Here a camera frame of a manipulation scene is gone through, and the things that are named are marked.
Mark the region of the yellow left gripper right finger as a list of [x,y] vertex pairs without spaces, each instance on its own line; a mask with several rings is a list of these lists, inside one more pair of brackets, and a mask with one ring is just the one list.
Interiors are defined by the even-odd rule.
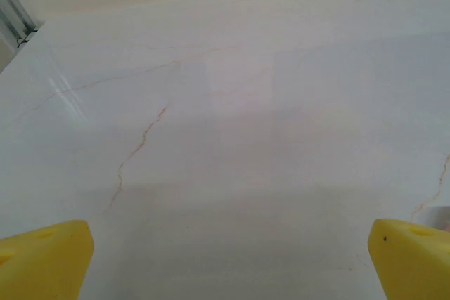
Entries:
[[450,300],[450,232],[377,219],[368,250],[387,300]]

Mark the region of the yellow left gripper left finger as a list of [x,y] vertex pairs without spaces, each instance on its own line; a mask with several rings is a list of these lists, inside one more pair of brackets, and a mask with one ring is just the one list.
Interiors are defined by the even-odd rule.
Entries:
[[84,220],[0,239],[0,300],[77,300],[93,252]]

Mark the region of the aluminium frame post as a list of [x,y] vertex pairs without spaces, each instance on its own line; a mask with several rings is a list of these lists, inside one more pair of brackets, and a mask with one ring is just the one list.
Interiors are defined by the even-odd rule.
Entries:
[[0,0],[0,38],[16,52],[38,31],[20,0]]

